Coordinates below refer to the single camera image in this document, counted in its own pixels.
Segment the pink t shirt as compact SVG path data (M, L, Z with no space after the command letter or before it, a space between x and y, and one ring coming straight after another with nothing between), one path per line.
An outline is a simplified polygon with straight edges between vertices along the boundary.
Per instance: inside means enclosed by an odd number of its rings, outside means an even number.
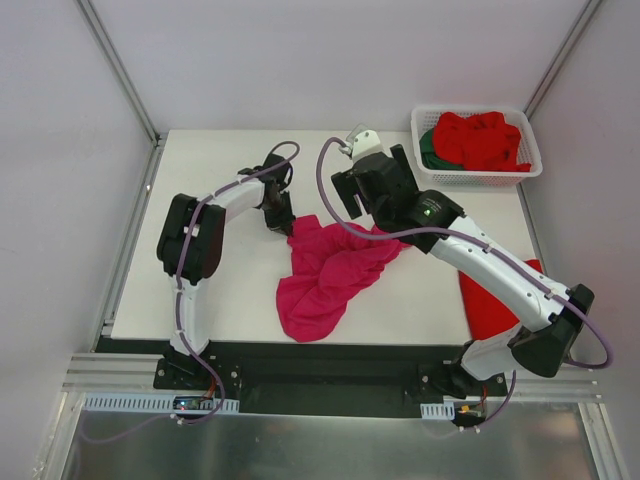
M397 239L369 240L314 215L296 219L287 243L291 274L279 281L276 309L284 333L298 343L333 332L348 303L379 280L409 246Z

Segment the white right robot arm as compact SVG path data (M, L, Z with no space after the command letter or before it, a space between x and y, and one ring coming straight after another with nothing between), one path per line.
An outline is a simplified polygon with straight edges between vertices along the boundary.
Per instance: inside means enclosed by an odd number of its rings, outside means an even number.
M377 228L372 239L399 240L455 267L517 319L502 333L467 342L454 361L429 373L432 387L463 399L508 371L555 377L582 329L593 292L553 281L502 251L448 196L419 189L401 145L386 151L369 129L337 143L352 165L331 182L350 218L368 213Z

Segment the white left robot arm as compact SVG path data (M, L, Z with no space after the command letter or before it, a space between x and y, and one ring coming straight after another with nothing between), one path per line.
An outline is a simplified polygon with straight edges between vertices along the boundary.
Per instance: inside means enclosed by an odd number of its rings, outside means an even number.
M233 181L212 193L178 194L172 199L156 247L173 293L173 333L159 364L166 381L211 394L218 388L212 366L203 357L210 343L204 310L209 280L222 259L227 224L257 209L269 230L291 236L292 179L291 160L270 152L263 164L240 170Z

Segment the aluminium frame rail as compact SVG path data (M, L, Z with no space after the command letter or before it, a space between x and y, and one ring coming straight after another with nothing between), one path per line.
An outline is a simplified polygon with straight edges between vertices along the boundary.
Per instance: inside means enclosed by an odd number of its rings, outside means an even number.
M166 381L158 355L76 354L63 380L65 393L84 396L98 411L202 415L215 406L224 414L448 420L458 400L437 393L423 365L405 361L347 371L308 371L283 359L229 358L214 364L224 400L205 399L206 389Z

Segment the white plastic laundry basket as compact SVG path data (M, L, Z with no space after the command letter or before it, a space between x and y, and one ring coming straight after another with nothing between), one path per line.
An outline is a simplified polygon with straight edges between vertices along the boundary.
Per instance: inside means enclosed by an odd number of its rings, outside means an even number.
M477 105L419 105L410 116L416 171L449 186L511 187L543 172L526 115Z

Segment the red crumpled t shirt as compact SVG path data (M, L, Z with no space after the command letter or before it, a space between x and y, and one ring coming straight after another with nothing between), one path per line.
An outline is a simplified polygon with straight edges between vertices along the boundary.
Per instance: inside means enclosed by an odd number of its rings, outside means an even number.
M530 172L530 163L519 163L521 133L492 111L461 117L442 114L434 127L439 157L463 166L466 171Z

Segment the folded red t shirt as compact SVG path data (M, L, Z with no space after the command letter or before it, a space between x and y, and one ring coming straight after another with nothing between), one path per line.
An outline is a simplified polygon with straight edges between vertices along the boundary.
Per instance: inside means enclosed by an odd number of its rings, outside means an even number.
M463 272L458 272L467 324L473 340L486 340L512 329L518 318L494 295Z

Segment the green t shirt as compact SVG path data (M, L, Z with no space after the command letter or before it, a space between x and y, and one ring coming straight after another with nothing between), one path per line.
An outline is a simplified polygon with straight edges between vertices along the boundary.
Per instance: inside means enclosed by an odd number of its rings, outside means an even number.
M420 156L424 167L431 170L461 171L462 165L452 163L438 156L434 145L435 129L426 131L419 140Z

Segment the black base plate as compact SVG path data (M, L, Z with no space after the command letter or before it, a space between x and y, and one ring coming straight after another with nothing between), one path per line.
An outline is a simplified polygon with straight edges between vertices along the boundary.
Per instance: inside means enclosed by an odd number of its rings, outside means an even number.
M201 360L163 340L101 338L100 353L156 354L156 390L236 400L246 414L416 418L440 403L457 345L349 345L213 341Z

